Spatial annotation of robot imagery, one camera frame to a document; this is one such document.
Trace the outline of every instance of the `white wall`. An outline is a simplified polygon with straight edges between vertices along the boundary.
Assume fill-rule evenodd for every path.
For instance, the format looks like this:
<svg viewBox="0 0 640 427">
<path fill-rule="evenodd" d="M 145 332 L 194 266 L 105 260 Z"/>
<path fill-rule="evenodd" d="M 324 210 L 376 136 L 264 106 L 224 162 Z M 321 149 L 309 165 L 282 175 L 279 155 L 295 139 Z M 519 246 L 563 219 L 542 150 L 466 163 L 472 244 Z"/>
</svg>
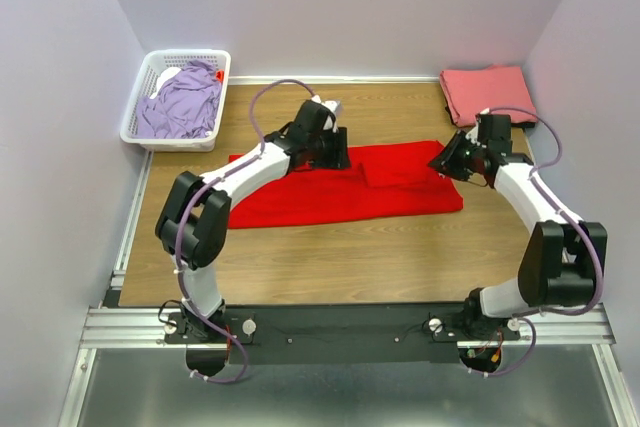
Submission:
<svg viewBox="0 0 640 427">
<path fill-rule="evenodd" d="M 143 52 L 117 0 L 0 12 L 0 424 L 57 425 L 141 164 L 117 128 Z"/>
<path fill-rule="evenodd" d="M 215 47 L 233 75 L 437 75 L 524 62 L 560 0 L 119 0 L 147 50 Z"/>
<path fill-rule="evenodd" d="M 615 351 L 640 405 L 640 0 L 563 0 L 527 61 L 534 101 L 565 144 L 544 175 L 572 208 L 609 231 L 605 306 Z M 554 154 L 532 136 L 538 160 Z"/>
</svg>

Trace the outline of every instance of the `pink towel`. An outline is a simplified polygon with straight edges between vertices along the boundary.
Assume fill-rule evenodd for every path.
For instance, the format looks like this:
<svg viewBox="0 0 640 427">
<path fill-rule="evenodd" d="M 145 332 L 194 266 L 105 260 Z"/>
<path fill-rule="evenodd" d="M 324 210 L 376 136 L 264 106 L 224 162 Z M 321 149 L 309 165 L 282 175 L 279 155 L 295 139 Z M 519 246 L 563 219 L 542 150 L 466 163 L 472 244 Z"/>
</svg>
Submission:
<svg viewBox="0 0 640 427">
<path fill-rule="evenodd" d="M 518 66 L 493 65 L 484 70 L 443 70 L 440 85 L 447 98 L 453 123 L 458 127 L 474 125 L 476 114 L 492 107 L 520 107 L 535 113 L 527 85 Z M 509 114 L 511 122 L 535 122 L 521 112 Z"/>
</svg>

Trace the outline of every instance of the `white basket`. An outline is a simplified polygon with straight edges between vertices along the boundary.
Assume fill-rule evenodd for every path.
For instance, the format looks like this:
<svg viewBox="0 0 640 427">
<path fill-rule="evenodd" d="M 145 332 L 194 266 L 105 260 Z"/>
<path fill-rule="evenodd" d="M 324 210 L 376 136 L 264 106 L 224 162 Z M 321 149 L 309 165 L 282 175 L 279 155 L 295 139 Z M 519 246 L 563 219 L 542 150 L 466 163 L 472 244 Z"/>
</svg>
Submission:
<svg viewBox="0 0 640 427">
<path fill-rule="evenodd" d="M 204 60 L 214 66 L 216 70 L 224 70 L 224 80 L 220 91 L 220 102 L 216 113 L 213 131 L 208 137 L 200 139 L 139 139 L 138 119 L 136 118 L 136 106 L 142 97 L 148 97 L 155 91 L 156 80 L 160 74 L 168 67 L 182 68 L 190 60 Z M 155 50 L 147 54 L 142 62 L 136 83 L 133 86 L 127 112 L 120 128 L 120 138 L 129 144 L 140 144 L 147 150 L 162 152 L 177 151 L 199 151 L 208 152 L 213 150 L 216 144 L 216 137 L 220 130 L 222 111 L 224 109 L 224 98 L 227 93 L 229 83 L 229 67 L 231 66 L 231 56 L 224 50 L 210 49 L 169 49 Z"/>
</svg>

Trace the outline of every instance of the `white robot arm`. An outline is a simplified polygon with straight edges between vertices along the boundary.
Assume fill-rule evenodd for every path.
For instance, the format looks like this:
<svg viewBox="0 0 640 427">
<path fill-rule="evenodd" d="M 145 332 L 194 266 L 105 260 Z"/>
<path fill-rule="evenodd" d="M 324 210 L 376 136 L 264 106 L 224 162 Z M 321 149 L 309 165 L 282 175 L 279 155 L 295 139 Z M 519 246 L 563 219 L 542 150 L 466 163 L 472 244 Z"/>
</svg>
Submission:
<svg viewBox="0 0 640 427">
<path fill-rule="evenodd" d="M 202 315 L 211 317 L 223 305 L 214 260 L 224 245 L 231 209 L 262 186 L 306 163 L 318 168 L 349 167 L 347 131 L 337 125 L 341 112 L 340 102 L 322 102 L 316 95 L 302 104 L 293 122 L 267 135 L 246 155 L 201 176 L 190 172 L 178 176 L 156 225 L 156 235 L 172 256 L 188 201 L 203 185 L 219 179 L 200 199 L 204 204 L 202 214 L 199 218 L 190 216 L 182 241 L 182 261 L 187 264 L 182 279 Z"/>
<path fill-rule="evenodd" d="M 490 319 L 542 308 L 557 311 L 556 306 L 590 308 L 598 301 L 606 230 L 569 210 L 542 181 L 531 160 L 512 153 L 508 115 L 478 115 L 476 127 L 458 131 L 429 165 L 460 181 L 473 174 L 483 175 L 509 201 L 531 233 L 516 278 L 471 292 L 462 316 L 467 331 L 495 330 L 496 323 Z"/>
</svg>

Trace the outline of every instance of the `wood grain surface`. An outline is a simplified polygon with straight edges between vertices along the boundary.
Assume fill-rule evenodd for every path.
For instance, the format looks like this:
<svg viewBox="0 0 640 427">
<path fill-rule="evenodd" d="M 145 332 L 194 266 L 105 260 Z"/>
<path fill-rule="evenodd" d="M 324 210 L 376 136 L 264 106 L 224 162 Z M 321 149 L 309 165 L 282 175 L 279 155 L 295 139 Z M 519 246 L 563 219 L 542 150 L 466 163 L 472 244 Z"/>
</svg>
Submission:
<svg viewBox="0 0 640 427">
<path fill-rule="evenodd" d="M 122 306 L 156 306 L 179 298 L 173 266 L 154 236 L 175 177 L 221 167 L 230 154 L 253 148 L 247 106 L 260 86 L 231 86 L 215 150 L 154 155 L 130 254 Z M 323 99 L 340 99 L 340 125 L 350 145 L 436 139 L 454 133 L 438 84 L 318 85 Z M 256 116 L 264 132 L 293 119 L 306 97 L 298 86 L 263 96 Z M 528 152 L 514 129 L 514 151 Z M 462 300 L 475 287 L 513 277 L 528 233 L 495 191 L 456 182 L 461 212 L 393 217 L 306 227 L 231 230 L 217 259 L 228 303 L 325 303 Z"/>
</svg>

